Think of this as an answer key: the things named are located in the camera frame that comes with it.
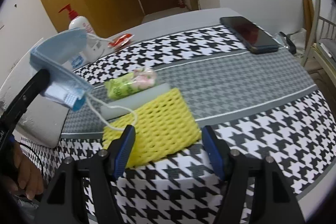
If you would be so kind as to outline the person's left hand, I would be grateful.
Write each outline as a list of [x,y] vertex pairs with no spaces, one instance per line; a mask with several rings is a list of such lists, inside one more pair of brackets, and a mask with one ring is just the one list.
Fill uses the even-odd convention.
[[17,182],[3,178],[6,189],[11,194],[24,194],[30,201],[44,191],[43,178],[36,165],[23,154],[17,141],[14,142],[14,165],[18,170]]

